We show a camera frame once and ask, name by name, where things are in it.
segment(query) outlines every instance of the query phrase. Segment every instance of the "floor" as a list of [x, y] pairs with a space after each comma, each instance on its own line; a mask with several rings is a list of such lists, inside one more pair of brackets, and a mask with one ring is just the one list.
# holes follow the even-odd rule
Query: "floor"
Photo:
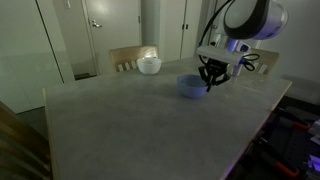
[[40, 134], [42, 134], [45, 138], [48, 139], [48, 129], [44, 107], [19, 113], [18, 116], [21, 118], [22, 121], [29, 124], [31, 127], [33, 127]]
[[287, 106], [292, 106], [294, 108], [320, 116], [320, 105], [314, 105], [311, 103], [284, 96], [278, 104], [278, 107], [285, 109]]

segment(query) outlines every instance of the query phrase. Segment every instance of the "cable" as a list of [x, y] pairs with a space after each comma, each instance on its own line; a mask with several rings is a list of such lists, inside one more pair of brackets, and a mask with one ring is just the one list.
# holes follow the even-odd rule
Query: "cable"
[[258, 60], [259, 58], [259, 54], [247, 54], [242, 56], [241, 63], [248, 71], [254, 71], [256, 68], [251, 62]]
[[[213, 16], [211, 17], [211, 19], [209, 20], [203, 34], [202, 34], [202, 37], [201, 37], [201, 40], [199, 42], [199, 47], [202, 45], [202, 42], [203, 42], [203, 39], [204, 37], [206, 36], [208, 30], [210, 29], [213, 21], [216, 19], [216, 17], [218, 16], [218, 14], [222, 11], [222, 9], [228, 4], [230, 3], [231, 1], [235, 1], [235, 0], [228, 0], [227, 2], [225, 2], [214, 14]], [[200, 61], [205, 65], [206, 63], [203, 61], [202, 57], [199, 55], [199, 58], [200, 58]]]

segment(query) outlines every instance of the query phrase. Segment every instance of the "white bowl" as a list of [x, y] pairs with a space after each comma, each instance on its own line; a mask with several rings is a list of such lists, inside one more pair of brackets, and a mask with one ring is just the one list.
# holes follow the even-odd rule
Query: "white bowl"
[[161, 60], [154, 57], [145, 57], [137, 60], [138, 68], [143, 74], [156, 74], [161, 67]]

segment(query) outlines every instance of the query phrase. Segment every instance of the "blue bowl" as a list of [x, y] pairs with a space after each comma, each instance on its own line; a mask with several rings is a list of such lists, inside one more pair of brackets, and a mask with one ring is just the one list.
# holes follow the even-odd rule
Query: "blue bowl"
[[178, 91], [188, 98], [199, 98], [206, 94], [207, 86], [200, 76], [183, 75], [177, 78]]

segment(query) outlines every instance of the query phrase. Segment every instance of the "door handle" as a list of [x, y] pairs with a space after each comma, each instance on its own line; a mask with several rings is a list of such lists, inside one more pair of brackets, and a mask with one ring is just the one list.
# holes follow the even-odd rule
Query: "door handle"
[[92, 22], [92, 27], [94, 27], [94, 28], [101, 28], [102, 27], [102, 25], [97, 24], [96, 20], [92, 20], [91, 22]]

